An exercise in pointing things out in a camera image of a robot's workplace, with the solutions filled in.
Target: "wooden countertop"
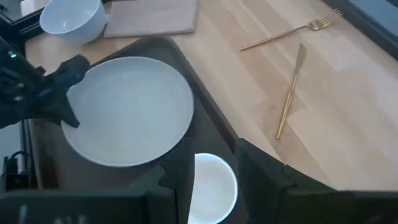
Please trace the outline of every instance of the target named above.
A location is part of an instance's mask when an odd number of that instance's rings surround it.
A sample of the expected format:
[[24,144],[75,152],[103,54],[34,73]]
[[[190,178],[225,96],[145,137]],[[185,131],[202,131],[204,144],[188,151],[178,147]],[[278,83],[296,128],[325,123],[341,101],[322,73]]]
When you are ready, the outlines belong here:
[[[197,31],[173,38],[241,138],[336,189],[398,190],[396,60],[344,19],[239,52],[331,9],[320,0],[199,2]],[[135,40],[73,46],[43,34],[26,53],[51,72],[76,54],[94,63]],[[301,42],[307,59],[276,141]]]

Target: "white bowl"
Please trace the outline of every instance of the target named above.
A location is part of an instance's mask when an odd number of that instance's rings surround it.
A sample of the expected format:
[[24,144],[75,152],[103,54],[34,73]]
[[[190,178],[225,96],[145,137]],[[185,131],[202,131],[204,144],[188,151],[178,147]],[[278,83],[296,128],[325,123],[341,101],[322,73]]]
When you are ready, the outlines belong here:
[[52,0],[40,15],[45,32],[73,44],[96,39],[107,21],[101,0]]
[[232,168],[218,156],[195,154],[195,181],[188,223],[223,221],[232,212],[237,198],[238,183]]
[[97,65],[67,96],[80,122],[78,128],[61,123],[67,141],[104,166],[136,166],[159,158],[181,140],[193,116],[193,95],[184,77],[145,57]]

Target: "fork handle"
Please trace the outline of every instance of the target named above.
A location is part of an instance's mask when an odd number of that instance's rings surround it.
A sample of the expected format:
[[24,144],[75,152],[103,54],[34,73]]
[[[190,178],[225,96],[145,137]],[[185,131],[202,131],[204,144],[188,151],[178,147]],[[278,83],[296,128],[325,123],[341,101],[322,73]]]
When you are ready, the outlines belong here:
[[288,34],[292,34],[292,33],[294,33],[294,32],[297,32],[297,31],[299,31],[299,30],[302,30],[302,29],[305,29],[305,28],[308,28],[308,27],[309,27],[308,25],[300,26],[300,27],[298,27],[298,28],[295,28],[295,29],[292,29],[292,30],[288,30],[288,31],[283,32],[283,33],[281,33],[281,34],[274,35],[274,36],[272,36],[272,37],[268,37],[268,38],[266,38],[266,39],[264,39],[264,40],[257,41],[257,42],[255,42],[255,43],[253,43],[253,44],[251,44],[251,45],[247,45],[247,46],[241,48],[240,51],[247,50],[247,49],[250,49],[250,48],[253,48],[253,47],[257,47],[258,45],[271,42],[271,41],[273,41],[273,40],[279,39],[279,38],[284,37],[284,36],[286,36],[286,35],[288,35]]

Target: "light wood surface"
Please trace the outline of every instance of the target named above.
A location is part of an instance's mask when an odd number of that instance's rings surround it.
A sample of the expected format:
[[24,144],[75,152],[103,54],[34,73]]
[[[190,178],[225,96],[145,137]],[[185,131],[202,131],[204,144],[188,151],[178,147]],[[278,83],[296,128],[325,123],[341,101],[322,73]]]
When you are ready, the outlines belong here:
[[[396,60],[344,19],[239,52],[331,12],[320,0],[199,3],[196,33],[174,40],[240,137],[336,189],[398,190]],[[51,72],[76,54],[94,63],[135,40],[73,46],[43,34],[26,52]],[[276,141],[300,43],[307,59]]]

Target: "gold knife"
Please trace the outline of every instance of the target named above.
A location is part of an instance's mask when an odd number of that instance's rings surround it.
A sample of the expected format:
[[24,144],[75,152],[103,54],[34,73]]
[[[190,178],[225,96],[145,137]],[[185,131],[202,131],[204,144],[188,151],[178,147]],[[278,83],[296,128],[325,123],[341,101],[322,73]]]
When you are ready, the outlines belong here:
[[306,57],[307,57],[307,48],[303,44],[300,44],[300,47],[298,48],[297,58],[296,58],[296,65],[295,65],[294,71],[293,71],[293,76],[294,76],[293,83],[289,88],[289,94],[287,95],[287,98],[286,98],[284,112],[282,113],[282,117],[280,119],[279,129],[278,129],[278,133],[276,135],[276,140],[280,139],[280,135],[282,134],[282,130],[285,126],[287,113],[289,112],[289,108],[290,108],[290,102],[292,101],[294,88],[297,83],[297,77],[299,76],[299,72],[300,72],[301,68],[303,67],[303,63],[304,63],[304,60]]

